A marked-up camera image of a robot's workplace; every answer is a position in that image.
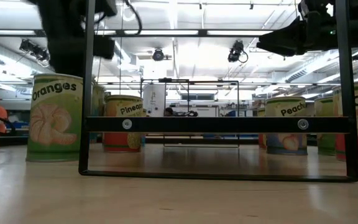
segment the green can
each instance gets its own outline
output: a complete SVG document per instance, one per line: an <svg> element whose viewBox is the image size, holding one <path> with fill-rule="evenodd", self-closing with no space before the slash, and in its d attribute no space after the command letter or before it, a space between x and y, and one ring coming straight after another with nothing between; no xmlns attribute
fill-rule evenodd
<svg viewBox="0 0 358 224"><path fill-rule="evenodd" d="M324 97L314 101L316 117L334 116L334 100ZM318 154L335 156L335 134L317 134Z"/></svg>
<svg viewBox="0 0 358 224"><path fill-rule="evenodd" d="M78 160L82 78L61 74L34 77L27 161Z"/></svg>

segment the table surface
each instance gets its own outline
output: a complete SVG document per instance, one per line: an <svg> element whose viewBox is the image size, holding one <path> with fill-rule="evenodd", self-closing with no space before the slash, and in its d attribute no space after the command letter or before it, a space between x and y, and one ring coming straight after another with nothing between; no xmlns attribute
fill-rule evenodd
<svg viewBox="0 0 358 224"><path fill-rule="evenodd" d="M163 148L106 154L89 163L165 172L344 172L334 157L235 149ZM83 177L77 162L25 162L25 147L0 147L0 223L358 223L358 183L319 184Z"/></svg>

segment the metal frame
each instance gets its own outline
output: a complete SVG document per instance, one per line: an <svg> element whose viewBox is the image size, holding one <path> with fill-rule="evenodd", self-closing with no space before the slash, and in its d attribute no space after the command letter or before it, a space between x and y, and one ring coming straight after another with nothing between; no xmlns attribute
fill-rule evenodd
<svg viewBox="0 0 358 224"><path fill-rule="evenodd" d="M155 177L178 179L279 180L302 182L358 181L358 143L351 48L349 45L349 0L336 1L337 33L344 117L340 118L102 118L89 117L93 59L93 17L95 0L86 7L86 67L83 90L81 150L78 171L81 175L115 177ZM346 176L326 175L216 175L147 172L108 172L88 169L88 132L192 132L192 133L345 133Z"/></svg>
<svg viewBox="0 0 358 224"><path fill-rule="evenodd" d="M270 29L143 29L134 35L134 29L102 29L94 32L106 37L233 37L256 38L267 34ZM46 37L40 29L0 29L0 37Z"/></svg>
<svg viewBox="0 0 358 224"><path fill-rule="evenodd" d="M237 86L237 117L240 116L240 85L238 81L230 81L230 80L212 80L212 81L190 81L189 79L172 79L172 78L160 78L160 79L140 79L140 97L143 98L142 93L143 93L143 82L144 81L151 81L151 84L153 84L154 81L157 81L159 83L164 83L165 84L165 89L167 89L167 83L176 83L176 84L181 84L181 83L187 83L187 112L190 111L190 85L195 85L197 83L207 83L207 84L222 84L222 85L236 85ZM164 96L164 109L166 108L166 103L167 103L167 99ZM164 146L166 146L165 144L165 133L163 133L163 141L162 144ZM210 142L213 141L208 141L207 139L202 139L202 140L207 140L207 141L200 141L201 139L191 139L190 136L190 141L191 140L196 140L194 141L193 144L208 144ZM237 144L237 147L240 147L240 135L237 134L237 142L234 141L228 141L228 144ZM178 144L176 146L167 146L167 147L187 147L187 146L183 146L181 144ZM198 147L220 147L220 146L198 146Z"/></svg>

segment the black equipment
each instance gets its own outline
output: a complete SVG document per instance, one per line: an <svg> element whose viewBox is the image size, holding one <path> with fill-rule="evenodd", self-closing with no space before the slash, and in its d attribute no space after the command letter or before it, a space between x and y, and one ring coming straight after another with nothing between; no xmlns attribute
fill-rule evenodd
<svg viewBox="0 0 358 224"><path fill-rule="evenodd" d="M195 111L189 111L189 112L173 112L172 116L176 116L176 117L184 117L184 116L189 116L189 117L197 117L198 113Z"/></svg>
<svg viewBox="0 0 358 224"><path fill-rule="evenodd" d="M162 52L162 49L155 49L153 54L153 60L156 62L164 60L164 53Z"/></svg>
<svg viewBox="0 0 358 224"><path fill-rule="evenodd" d="M48 39L49 64L56 73L83 76L85 59L85 32L81 26L86 14L86 0L28 0L36 4L42 27ZM140 34L142 22L129 0L126 5L135 14ZM115 0L96 0L95 13L101 13L98 21L117 14ZM93 54L112 59L114 40L106 36L94 36Z"/></svg>
<svg viewBox="0 0 358 224"><path fill-rule="evenodd" d="M240 61L240 57L242 54L247 55L247 60L244 62ZM233 44L233 47L230 49L229 56L227 57L229 62L241 62L246 63L248 61L248 54L244 51L244 44L241 40L236 40Z"/></svg>
<svg viewBox="0 0 358 224"><path fill-rule="evenodd" d="M349 2L351 47L358 47L358 0ZM333 16L327 12L328 4L334 6ZM302 0L298 10L303 20L298 16L288 27L261 35L257 47L284 57L337 49L335 5L335 0Z"/></svg>

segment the screw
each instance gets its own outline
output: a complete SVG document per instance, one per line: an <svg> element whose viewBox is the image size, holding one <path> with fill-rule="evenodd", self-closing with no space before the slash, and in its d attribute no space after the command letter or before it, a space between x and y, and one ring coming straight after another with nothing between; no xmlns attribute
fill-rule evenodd
<svg viewBox="0 0 358 224"><path fill-rule="evenodd" d="M298 121L298 127L301 129L301 130L306 130L309 128L309 122L305 119L300 119Z"/></svg>
<svg viewBox="0 0 358 224"><path fill-rule="evenodd" d="M123 122L122 122L122 127L125 129L125 130L128 130L132 127L132 121L129 120L129 119L125 119Z"/></svg>

